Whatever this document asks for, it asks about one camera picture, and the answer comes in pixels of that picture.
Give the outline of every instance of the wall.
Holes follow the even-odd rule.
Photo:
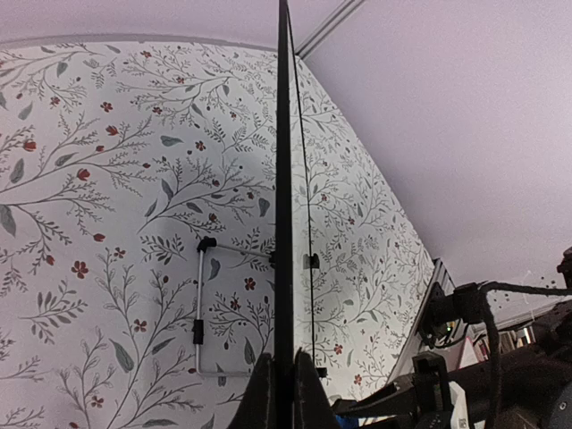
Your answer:
[[[189,43],[0,52],[0,425],[226,426],[246,380],[196,373],[196,245],[211,235],[273,249],[275,62]],[[300,67],[322,264],[316,357],[331,396],[359,397],[391,371],[431,265]],[[297,226],[308,193],[298,190]],[[272,349],[273,271],[222,249],[205,268],[203,369],[247,371]],[[308,347],[304,290],[298,281],[297,342]]]
[[[295,290],[304,293],[295,308],[297,343],[311,350],[314,334],[316,364],[328,368],[325,389],[331,398],[360,399],[387,380],[433,263],[337,105],[303,63],[299,73],[307,182],[294,105],[294,221],[306,224],[309,200],[312,252],[320,268],[313,272],[313,321],[309,272],[298,260]],[[307,252],[307,227],[296,231],[298,253]]]
[[[225,427],[246,380],[195,373],[196,245],[273,248],[274,55],[109,43],[0,61],[0,425]],[[220,249],[205,268],[203,369],[245,371],[272,346],[273,271]]]

